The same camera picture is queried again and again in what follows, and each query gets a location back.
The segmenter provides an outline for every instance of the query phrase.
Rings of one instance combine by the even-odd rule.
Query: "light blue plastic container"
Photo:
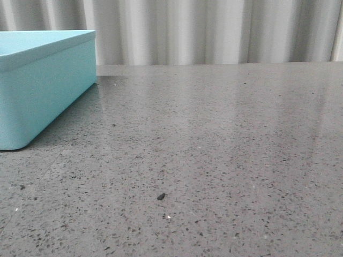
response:
[[[0,32],[0,150],[25,147],[95,81],[95,31]]]

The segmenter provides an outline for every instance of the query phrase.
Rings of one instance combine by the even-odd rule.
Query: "speckled stone surface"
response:
[[[98,74],[0,152],[0,256],[343,256],[342,63]]]

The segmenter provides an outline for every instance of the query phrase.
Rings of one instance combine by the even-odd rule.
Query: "quartz countertop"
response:
[[[98,75],[0,152],[0,256],[343,255],[342,63]]]

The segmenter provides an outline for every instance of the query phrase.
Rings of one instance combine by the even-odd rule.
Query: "curtain fold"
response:
[[[95,29],[98,65],[343,61],[342,0],[0,0],[0,30]]]

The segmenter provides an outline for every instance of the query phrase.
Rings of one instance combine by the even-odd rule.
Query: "small black debris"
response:
[[[165,193],[161,194],[159,197],[157,197],[157,200],[161,201],[166,196]]]

